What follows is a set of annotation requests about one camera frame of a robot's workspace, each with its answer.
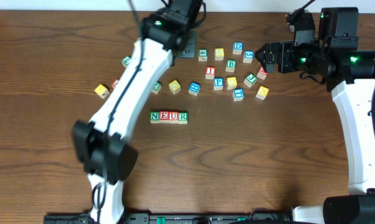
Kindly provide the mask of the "blue P letter block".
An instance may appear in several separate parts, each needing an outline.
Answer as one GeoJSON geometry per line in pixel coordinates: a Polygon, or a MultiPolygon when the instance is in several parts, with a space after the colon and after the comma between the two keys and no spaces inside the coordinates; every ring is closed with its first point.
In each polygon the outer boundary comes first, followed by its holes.
{"type": "Polygon", "coordinates": [[[224,79],[223,78],[214,78],[213,82],[214,90],[223,90],[224,88],[224,79]]]}

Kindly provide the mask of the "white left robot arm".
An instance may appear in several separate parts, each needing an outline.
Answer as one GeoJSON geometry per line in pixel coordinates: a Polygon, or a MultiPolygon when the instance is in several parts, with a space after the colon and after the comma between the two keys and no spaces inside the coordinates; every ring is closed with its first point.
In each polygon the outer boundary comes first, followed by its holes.
{"type": "Polygon", "coordinates": [[[196,14],[165,8],[144,18],[130,63],[116,88],[89,122],[78,120],[74,124],[77,158],[92,186],[92,222],[121,220],[123,183],[138,157],[137,150],[128,144],[136,120],[154,84],[185,47],[196,18],[196,14]]]}

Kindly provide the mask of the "red E letter block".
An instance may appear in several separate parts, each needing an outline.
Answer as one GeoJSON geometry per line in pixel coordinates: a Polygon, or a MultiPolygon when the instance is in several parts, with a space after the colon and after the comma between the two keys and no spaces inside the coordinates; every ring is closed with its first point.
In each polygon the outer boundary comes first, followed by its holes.
{"type": "Polygon", "coordinates": [[[159,112],[159,122],[160,123],[169,123],[169,112],[168,111],[160,111],[159,112]]]}

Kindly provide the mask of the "green R letter block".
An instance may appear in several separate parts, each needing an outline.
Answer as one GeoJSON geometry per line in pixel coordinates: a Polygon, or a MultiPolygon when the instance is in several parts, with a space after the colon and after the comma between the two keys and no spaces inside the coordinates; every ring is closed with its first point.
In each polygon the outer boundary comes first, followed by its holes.
{"type": "Polygon", "coordinates": [[[188,113],[187,112],[179,112],[178,114],[178,124],[188,124],[188,113]]]}

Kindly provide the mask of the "red U letter block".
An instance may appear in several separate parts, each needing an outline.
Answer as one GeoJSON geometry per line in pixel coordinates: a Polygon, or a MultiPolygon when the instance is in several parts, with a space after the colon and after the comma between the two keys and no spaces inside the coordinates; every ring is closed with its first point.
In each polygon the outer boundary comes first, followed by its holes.
{"type": "Polygon", "coordinates": [[[168,121],[169,121],[169,123],[178,123],[179,113],[177,111],[169,111],[168,112],[168,121]]]}

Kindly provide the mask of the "green N letter block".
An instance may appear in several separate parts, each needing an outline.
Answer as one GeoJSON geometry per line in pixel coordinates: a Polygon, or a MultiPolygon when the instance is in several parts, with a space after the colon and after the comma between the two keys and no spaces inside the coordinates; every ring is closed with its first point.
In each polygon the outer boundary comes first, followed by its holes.
{"type": "Polygon", "coordinates": [[[151,111],[150,112],[150,123],[160,123],[159,111],[151,111]]]}

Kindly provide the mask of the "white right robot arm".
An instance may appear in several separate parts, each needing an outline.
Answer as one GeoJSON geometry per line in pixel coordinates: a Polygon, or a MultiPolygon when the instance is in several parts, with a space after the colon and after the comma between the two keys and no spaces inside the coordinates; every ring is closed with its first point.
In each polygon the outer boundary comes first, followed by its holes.
{"type": "Polygon", "coordinates": [[[375,51],[359,49],[358,9],[325,7],[320,22],[301,7],[286,16],[294,38],[255,52],[271,73],[298,72],[326,85],[341,120],[349,167],[348,195],[299,206],[292,223],[375,223],[375,51]]]}

